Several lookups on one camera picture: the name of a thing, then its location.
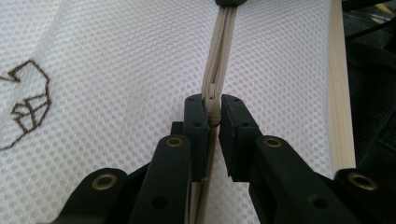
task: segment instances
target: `textured white surface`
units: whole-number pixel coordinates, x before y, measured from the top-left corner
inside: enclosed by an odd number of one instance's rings
[[[0,76],[35,60],[52,105],[40,127],[0,152],[0,222],[50,222],[84,176],[131,173],[183,119],[184,99],[202,87],[219,8],[211,0],[1,5]],[[42,88],[30,83],[13,94]],[[0,106],[6,119],[12,105]]]
[[[327,176],[330,3],[249,0],[238,8],[223,91],[244,100],[264,134],[285,138]],[[50,78],[42,125],[0,152],[0,223],[36,223],[56,218],[92,171],[131,173],[151,159],[171,121],[182,120],[184,98],[201,89],[219,9],[211,0],[139,0],[10,1],[0,10],[0,76],[33,59]],[[27,76],[35,72],[25,68],[23,87],[0,80],[2,132],[18,131],[6,125],[5,102],[42,91]],[[206,223],[258,223],[248,185],[226,175],[218,148]]]
[[[331,1],[249,0],[239,7],[223,93],[241,98],[263,134],[286,139],[332,176],[327,131]],[[247,185],[216,154],[206,223],[258,223]]]

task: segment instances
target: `screw hole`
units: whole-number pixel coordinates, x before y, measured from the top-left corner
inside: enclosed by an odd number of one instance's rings
[[[180,138],[169,138],[168,140],[166,140],[166,145],[168,145],[169,147],[180,147],[183,144],[183,140],[181,140]]]
[[[374,180],[365,175],[350,173],[347,178],[352,184],[361,189],[376,190],[378,188],[378,185],[374,182]]]
[[[110,189],[117,183],[117,177],[113,174],[99,175],[92,181],[92,187],[97,190]]]
[[[165,208],[167,205],[169,204],[169,201],[167,198],[163,197],[163,196],[158,196],[156,198],[154,198],[151,201],[151,205],[155,208],[155,209],[163,209]]]
[[[264,144],[267,145],[268,147],[281,147],[282,146],[282,143],[279,140],[277,140],[276,138],[265,138]]]
[[[325,209],[327,208],[326,200],[320,198],[318,195],[311,195],[308,199],[317,209]]]

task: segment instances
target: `black clamp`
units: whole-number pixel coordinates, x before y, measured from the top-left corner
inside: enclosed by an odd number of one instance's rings
[[[101,169],[84,178],[52,223],[189,223],[191,182],[206,178],[209,132],[202,95],[185,101],[184,122],[130,175]],[[219,141],[229,175],[248,182],[261,223],[396,223],[396,193],[356,169],[330,180],[285,140],[262,135],[242,100],[221,97]]]
[[[220,7],[239,7],[246,3],[247,0],[216,0]]]

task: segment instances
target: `dark object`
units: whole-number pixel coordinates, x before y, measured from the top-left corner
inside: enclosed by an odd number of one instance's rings
[[[387,27],[392,27],[392,26],[395,26],[395,25],[396,25],[396,17],[392,18],[390,21],[386,21],[386,22],[384,22],[382,24],[379,24],[379,25],[374,26],[372,28],[369,28],[367,30],[358,32],[357,34],[349,35],[349,36],[346,37],[346,41],[350,41],[350,40],[359,38],[361,36],[368,35],[368,34],[373,33],[375,31],[378,31],[378,30],[381,30],[381,29],[384,29],[384,28],[387,28]]]
[[[347,0],[343,1],[343,10],[350,11],[362,7],[369,7],[375,4],[389,2],[389,0]]]
[[[396,190],[396,55],[346,43],[357,168]]]
[[[216,0],[216,4],[221,7],[239,7],[247,0]]]
[[[258,136],[240,99],[223,95],[221,102],[227,170],[233,179],[241,175],[230,171],[249,170],[243,179],[261,223],[396,223],[395,192],[382,182],[356,169],[339,171],[334,181],[320,176],[285,140]],[[242,120],[255,131],[236,132]]]
[[[180,134],[185,135],[191,141],[192,181],[205,181],[206,144],[209,124],[207,122],[205,100],[202,99],[202,94],[192,95],[184,101],[183,132]]]
[[[261,135],[240,99],[221,100],[227,169],[250,183],[261,223],[396,223],[395,192],[381,181],[356,169],[339,171],[334,181],[316,174],[285,140]],[[172,133],[185,131],[186,123],[173,123]],[[107,168],[88,175],[52,223],[189,223],[191,149],[189,138],[172,134],[130,175]]]

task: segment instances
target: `brown drawing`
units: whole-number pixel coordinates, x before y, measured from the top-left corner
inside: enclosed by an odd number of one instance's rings
[[[0,88],[3,92],[12,91],[14,95],[9,94],[11,100],[6,101],[2,111],[9,113],[12,120],[0,120],[4,122],[0,123],[4,136],[0,138],[0,151],[14,147],[26,134],[38,128],[47,116],[51,105],[50,78],[36,62],[29,60],[22,63],[7,75],[8,77],[0,77],[0,84],[5,81],[14,85],[8,89],[3,89],[3,86]],[[11,127],[12,125],[18,125],[19,128]]]

